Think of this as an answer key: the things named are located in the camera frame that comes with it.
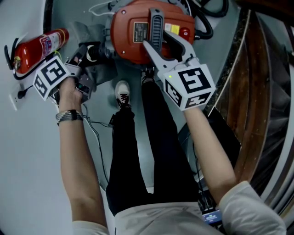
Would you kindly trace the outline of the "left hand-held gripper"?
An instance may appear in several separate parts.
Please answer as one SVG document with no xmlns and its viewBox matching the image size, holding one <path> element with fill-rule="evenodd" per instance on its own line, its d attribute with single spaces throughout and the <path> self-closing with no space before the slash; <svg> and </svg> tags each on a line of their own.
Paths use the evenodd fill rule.
<svg viewBox="0 0 294 235">
<path fill-rule="evenodd" d="M 59 87 L 64 79 L 72 77 L 75 80 L 75 88 L 82 94 L 82 102 L 90 99 L 93 90 L 93 81 L 78 65 L 85 57 L 88 48 L 81 45 L 74 54 L 63 63 L 57 56 L 50 59 L 46 64 L 36 70 L 33 87 L 45 101 L 60 101 Z"/>
</svg>

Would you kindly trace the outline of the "person's black trousers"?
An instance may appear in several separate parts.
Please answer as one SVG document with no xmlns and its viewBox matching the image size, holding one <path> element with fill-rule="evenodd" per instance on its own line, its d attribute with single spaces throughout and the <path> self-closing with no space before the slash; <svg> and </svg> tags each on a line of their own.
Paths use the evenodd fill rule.
<svg viewBox="0 0 294 235">
<path fill-rule="evenodd" d="M 113 158 L 106 188 L 113 215 L 142 205 L 197 202 L 196 183 L 178 140 L 176 124 L 161 89 L 155 82 L 141 86 L 147 132 L 154 158 L 154 193 L 149 194 L 141 173 L 131 107 L 119 109 L 114 118 Z"/>
</svg>

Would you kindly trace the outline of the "red fire extinguisher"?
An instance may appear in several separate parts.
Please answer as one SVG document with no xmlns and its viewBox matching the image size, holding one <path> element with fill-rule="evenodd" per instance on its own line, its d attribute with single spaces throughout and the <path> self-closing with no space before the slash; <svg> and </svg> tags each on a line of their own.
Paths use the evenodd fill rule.
<svg viewBox="0 0 294 235">
<path fill-rule="evenodd" d="M 11 52 L 4 46 L 4 56 L 15 80 L 20 81 L 29 76 L 39 65 L 63 47 L 69 40 L 69 32 L 58 28 L 44 33 L 26 42 L 16 38 Z"/>
</svg>

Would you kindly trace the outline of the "brown wooden staircase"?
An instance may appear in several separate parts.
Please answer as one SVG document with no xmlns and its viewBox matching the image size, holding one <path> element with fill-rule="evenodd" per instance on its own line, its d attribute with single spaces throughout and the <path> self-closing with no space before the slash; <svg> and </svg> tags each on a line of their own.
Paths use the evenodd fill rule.
<svg viewBox="0 0 294 235">
<path fill-rule="evenodd" d="M 260 2 L 229 0 L 232 44 L 209 106 L 241 144 L 234 168 L 283 215 L 294 206 L 294 38 Z"/>
</svg>

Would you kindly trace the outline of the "white wall socket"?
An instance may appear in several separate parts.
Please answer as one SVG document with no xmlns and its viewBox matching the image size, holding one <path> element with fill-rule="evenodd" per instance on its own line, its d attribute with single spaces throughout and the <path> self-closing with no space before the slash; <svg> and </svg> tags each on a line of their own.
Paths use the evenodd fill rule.
<svg viewBox="0 0 294 235">
<path fill-rule="evenodd" d="M 19 91 L 22 91 L 23 90 L 23 87 L 21 84 L 17 83 L 11 90 L 10 94 L 9 94 L 9 98 L 10 98 L 10 101 L 12 103 L 12 106 L 14 108 L 15 111 L 19 110 L 23 103 L 24 103 L 24 100 L 25 98 L 18 98 L 18 92 Z"/>
</svg>

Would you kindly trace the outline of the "person's right white sneaker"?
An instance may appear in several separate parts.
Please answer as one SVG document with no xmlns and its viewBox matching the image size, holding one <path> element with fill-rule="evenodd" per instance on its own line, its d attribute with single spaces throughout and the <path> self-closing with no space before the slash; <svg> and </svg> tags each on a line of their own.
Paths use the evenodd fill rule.
<svg viewBox="0 0 294 235">
<path fill-rule="evenodd" d="M 154 68 L 145 68 L 141 72 L 141 84 L 144 84 L 146 82 L 154 82 L 154 76 Z"/>
</svg>

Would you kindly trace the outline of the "person's white shirt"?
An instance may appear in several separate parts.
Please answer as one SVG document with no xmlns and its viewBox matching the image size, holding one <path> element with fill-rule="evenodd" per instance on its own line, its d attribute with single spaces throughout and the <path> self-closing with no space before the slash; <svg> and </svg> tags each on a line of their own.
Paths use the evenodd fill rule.
<svg viewBox="0 0 294 235">
<path fill-rule="evenodd" d="M 286 235 L 284 221 L 247 181 L 230 189 L 219 203 L 226 235 Z M 115 217 L 116 235 L 223 235 L 205 223 L 196 202 L 132 207 Z"/>
</svg>

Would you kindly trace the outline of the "person's left hand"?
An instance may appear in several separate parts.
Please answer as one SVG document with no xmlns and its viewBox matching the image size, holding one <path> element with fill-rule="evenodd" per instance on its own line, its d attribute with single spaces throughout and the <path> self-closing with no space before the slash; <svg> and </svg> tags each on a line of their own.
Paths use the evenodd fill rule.
<svg viewBox="0 0 294 235">
<path fill-rule="evenodd" d="M 77 110 L 81 112 L 82 94 L 75 87 L 75 80 L 67 77 L 59 87 L 59 112 Z"/>
</svg>

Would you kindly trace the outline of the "black storage case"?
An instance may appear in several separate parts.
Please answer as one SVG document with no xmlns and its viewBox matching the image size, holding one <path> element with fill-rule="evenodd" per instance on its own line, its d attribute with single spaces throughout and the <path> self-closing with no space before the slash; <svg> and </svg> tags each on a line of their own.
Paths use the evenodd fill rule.
<svg viewBox="0 0 294 235">
<path fill-rule="evenodd" d="M 224 118 L 221 116 L 221 113 L 216 108 L 212 109 L 212 112 L 208 116 L 208 121 L 224 151 L 226 152 L 231 162 L 231 165 L 235 167 L 241 148 L 240 142 L 236 138 L 231 128 L 227 125 Z M 200 166 L 197 164 L 197 159 L 193 153 L 192 138 L 187 124 L 185 124 L 179 131 L 178 139 L 180 141 L 182 149 L 186 154 L 195 181 L 202 181 L 203 174 Z"/>
</svg>

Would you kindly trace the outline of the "red vacuum cleaner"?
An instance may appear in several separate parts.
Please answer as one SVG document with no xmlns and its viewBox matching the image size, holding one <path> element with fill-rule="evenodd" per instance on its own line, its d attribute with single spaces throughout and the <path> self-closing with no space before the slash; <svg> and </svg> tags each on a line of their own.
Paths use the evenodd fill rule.
<svg viewBox="0 0 294 235">
<path fill-rule="evenodd" d="M 103 34 L 101 52 L 112 59 L 122 58 L 134 65 L 147 65 L 149 56 L 143 46 L 151 41 L 165 57 L 170 47 L 163 31 L 177 34 L 194 42 L 195 20 L 179 0 L 118 0 L 110 4 L 110 16 Z"/>
</svg>

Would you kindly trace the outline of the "person's right forearm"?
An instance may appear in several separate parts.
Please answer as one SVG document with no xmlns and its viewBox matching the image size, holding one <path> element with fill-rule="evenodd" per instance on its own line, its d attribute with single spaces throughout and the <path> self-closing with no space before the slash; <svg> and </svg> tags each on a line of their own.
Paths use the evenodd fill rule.
<svg viewBox="0 0 294 235">
<path fill-rule="evenodd" d="M 207 187 L 217 204 L 237 184 L 234 169 L 227 154 L 199 108 L 184 111 Z"/>
</svg>

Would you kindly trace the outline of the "person's left forearm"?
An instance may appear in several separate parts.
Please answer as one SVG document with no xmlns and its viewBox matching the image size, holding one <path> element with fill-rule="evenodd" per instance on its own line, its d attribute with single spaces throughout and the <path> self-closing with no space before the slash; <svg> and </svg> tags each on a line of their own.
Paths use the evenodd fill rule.
<svg viewBox="0 0 294 235">
<path fill-rule="evenodd" d="M 69 198 L 72 220 L 107 227 L 96 168 L 82 121 L 59 124 L 62 181 Z"/>
</svg>

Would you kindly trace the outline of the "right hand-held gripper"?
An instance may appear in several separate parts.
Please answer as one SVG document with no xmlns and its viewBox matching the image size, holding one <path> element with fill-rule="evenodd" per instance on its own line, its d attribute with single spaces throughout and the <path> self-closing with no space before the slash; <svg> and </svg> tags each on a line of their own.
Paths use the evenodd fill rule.
<svg viewBox="0 0 294 235">
<path fill-rule="evenodd" d="M 181 36 L 164 31 L 163 39 L 173 59 L 163 57 L 147 40 L 143 46 L 158 69 L 166 95 L 181 111 L 207 104 L 215 92 L 207 65 L 200 64 L 193 46 Z"/>
</svg>

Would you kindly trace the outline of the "small screen device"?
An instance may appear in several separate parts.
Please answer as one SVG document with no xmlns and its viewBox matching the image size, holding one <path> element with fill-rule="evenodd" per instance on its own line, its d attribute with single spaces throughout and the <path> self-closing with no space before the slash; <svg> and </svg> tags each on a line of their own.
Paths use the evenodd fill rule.
<svg viewBox="0 0 294 235">
<path fill-rule="evenodd" d="M 202 214 L 203 220 L 207 224 L 221 224 L 222 215 L 219 209 L 214 211 L 206 211 Z"/>
</svg>

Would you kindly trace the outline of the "person's left white sneaker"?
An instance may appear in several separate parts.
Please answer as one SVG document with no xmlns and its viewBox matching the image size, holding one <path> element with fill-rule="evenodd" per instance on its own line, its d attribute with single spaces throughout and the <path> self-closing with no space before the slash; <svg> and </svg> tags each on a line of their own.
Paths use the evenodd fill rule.
<svg viewBox="0 0 294 235">
<path fill-rule="evenodd" d="M 119 109 L 130 107 L 130 87 L 127 81 L 120 80 L 115 86 L 115 98 Z"/>
</svg>

